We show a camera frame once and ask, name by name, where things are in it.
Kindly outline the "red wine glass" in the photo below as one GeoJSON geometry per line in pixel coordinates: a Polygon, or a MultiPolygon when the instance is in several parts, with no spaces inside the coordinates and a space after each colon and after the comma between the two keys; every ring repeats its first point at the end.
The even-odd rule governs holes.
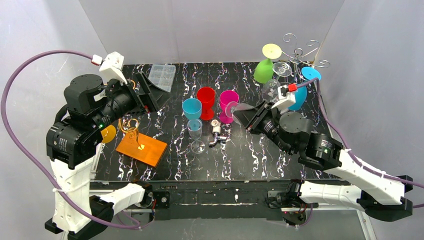
{"type": "Polygon", "coordinates": [[[202,105],[200,118],[204,121],[211,120],[215,114],[213,110],[216,97],[215,90],[211,87],[202,87],[198,90],[196,97],[202,105]]]}

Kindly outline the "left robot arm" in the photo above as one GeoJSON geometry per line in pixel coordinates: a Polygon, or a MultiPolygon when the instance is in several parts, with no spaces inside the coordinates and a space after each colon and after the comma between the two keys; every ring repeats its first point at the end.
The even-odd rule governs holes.
{"type": "Polygon", "coordinates": [[[54,179],[55,211],[45,228],[55,234],[67,232],[70,240],[88,240],[103,232],[113,217],[143,201],[149,185],[142,181],[103,195],[90,195],[90,175],[102,130],[129,113],[154,113],[170,98],[145,73],[132,83],[96,74],[75,77],[64,90],[66,105],[57,113],[46,135],[46,153],[54,179]]]}

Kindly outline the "light blue wine glass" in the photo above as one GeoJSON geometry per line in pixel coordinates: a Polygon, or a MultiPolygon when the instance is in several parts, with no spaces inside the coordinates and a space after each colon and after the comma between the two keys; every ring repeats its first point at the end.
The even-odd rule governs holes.
{"type": "Polygon", "coordinates": [[[183,101],[182,110],[188,119],[187,128],[190,131],[198,131],[201,128],[202,103],[196,98],[188,98],[183,101]]]}

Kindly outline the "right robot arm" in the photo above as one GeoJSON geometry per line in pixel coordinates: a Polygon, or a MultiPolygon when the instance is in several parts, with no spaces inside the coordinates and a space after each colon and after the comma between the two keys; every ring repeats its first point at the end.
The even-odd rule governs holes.
{"type": "Polygon", "coordinates": [[[258,106],[241,103],[234,108],[234,120],[252,134],[263,134],[280,150],[294,155],[307,168],[347,181],[346,185],[313,183],[292,179],[284,192],[267,199],[275,208],[329,204],[353,208],[369,217],[394,222],[413,214],[413,203],[405,197],[412,189],[410,177],[387,179],[359,159],[330,135],[313,131],[313,122],[300,113],[279,113],[270,103],[258,106]]]}

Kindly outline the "clear wine glass gold rack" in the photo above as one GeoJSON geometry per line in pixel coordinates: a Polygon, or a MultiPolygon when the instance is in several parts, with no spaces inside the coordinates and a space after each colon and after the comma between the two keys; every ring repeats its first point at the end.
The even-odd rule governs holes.
{"type": "Polygon", "coordinates": [[[203,124],[200,119],[191,119],[187,123],[187,130],[192,139],[190,148],[195,154],[203,153],[206,148],[205,143],[201,140],[202,127],[203,124]]]}

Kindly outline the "pink wine glass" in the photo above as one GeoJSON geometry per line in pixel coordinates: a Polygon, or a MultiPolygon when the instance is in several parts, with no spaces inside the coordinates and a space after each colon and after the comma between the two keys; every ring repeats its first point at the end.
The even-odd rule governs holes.
{"type": "Polygon", "coordinates": [[[233,122],[233,111],[238,105],[239,95],[233,90],[226,90],[219,96],[219,104],[222,113],[219,115],[219,120],[223,124],[230,124],[233,122]]]}

